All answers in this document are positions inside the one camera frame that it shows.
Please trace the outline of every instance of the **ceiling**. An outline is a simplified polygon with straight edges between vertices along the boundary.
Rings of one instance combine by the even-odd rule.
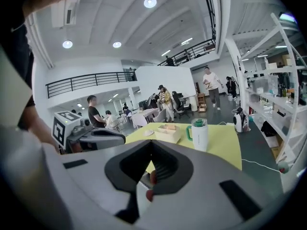
[[[161,55],[171,49],[170,56],[204,41],[204,30],[211,34],[210,18],[203,28],[195,11],[194,0],[157,0],[151,9],[144,0],[80,0],[76,24],[53,27],[51,8],[39,11],[37,24],[52,62],[86,56],[108,56],[160,62]],[[189,45],[173,46],[193,37]],[[71,40],[73,47],[62,43]],[[122,47],[112,47],[120,41]]]
[[[137,91],[139,91],[140,88],[139,87],[133,87],[132,90],[133,90],[134,93],[137,93]],[[110,99],[112,99],[112,101],[123,100],[123,99],[125,99],[126,97],[129,96],[129,92],[128,92],[128,89],[121,89],[121,90],[114,90],[114,91],[99,93],[99,94],[96,94],[95,96],[97,97],[98,104],[105,104],[105,103],[108,103],[108,100],[110,100]],[[81,108],[82,108],[82,107],[77,106],[78,103],[80,103],[82,105],[82,107],[86,108],[88,106],[87,97],[83,97],[83,98],[73,100],[71,102],[63,103],[63,104],[59,105],[59,107],[65,109],[65,110],[74,109],[78,112],[78,111],[81,111]]]
[[[247,53],[275,27],[271,13],[279,17],[282,12],[287,12],[287,8],[280,0],[235,0],[229,34],[232,35],[241,54]],[[294,46],[303,43],[300,33],[294,31],[286,33]],[[280,33],[263,44],[251,57],[264,53],[274,55],[285,51],[285,49],[275,49],[276,45],[284,45]],[[227,47],[224,47],[223,54],[228,54]]]

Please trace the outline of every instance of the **white pants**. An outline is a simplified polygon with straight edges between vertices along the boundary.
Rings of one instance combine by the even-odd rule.
[[[166,119],[169,120],[169,117],[171,117],[172,121],[174,120],[174,111],[169,108],[168,105],[165,103],[162,104],[163,109],[166,110]]]

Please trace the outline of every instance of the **yellow tablecloth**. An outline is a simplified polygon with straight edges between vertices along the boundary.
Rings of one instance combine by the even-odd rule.
[[[151,136],[144,136],[143,134],[145,130],[157,130],[160,125],[165,124],[149,123],[148,125],[140,128],[139,130],[126,137],[126,144],[137,140],[156,139],[154,133]],[[174,125],[179,126],[181,132],[181,138],[177,144],[194,149],[193,142],[188,140],[186,134],[186,127],[189,124]],[[235,128],[233,126],[227,125],[208,125],[208,136],[209,143],[207,152],[225,159],[232,165],[236,166],[238,169],[242,170],[241,150]],[[150,173],[153,170],[154,166],[152,162],[150,162],[146,171]]]

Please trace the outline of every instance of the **man in white shirt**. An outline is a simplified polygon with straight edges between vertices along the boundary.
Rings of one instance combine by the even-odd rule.
[[[109,129],[116,129],[118,124],[119,124],[119,121],[118,119],[111,114],[111,112],[108,110],[106,111],[106,128],[109,128]]]
[[[209,67],[205,67],[205,75],[203,76],[202,83],[206,86],[206,89],[209,90],[209,96],[213,103],[213,107],[215,107],[215,103],[217,104],[217,110],[221,110],[220,107],[220,95],[219,95],[219,85],[224,88],[223,84],[217,77],[214,72],[211,72]]]

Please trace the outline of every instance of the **air conditioner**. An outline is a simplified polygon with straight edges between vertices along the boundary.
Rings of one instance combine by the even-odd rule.
[[[62,0],[51,6],[52,27],[75,25],[80,0]]]

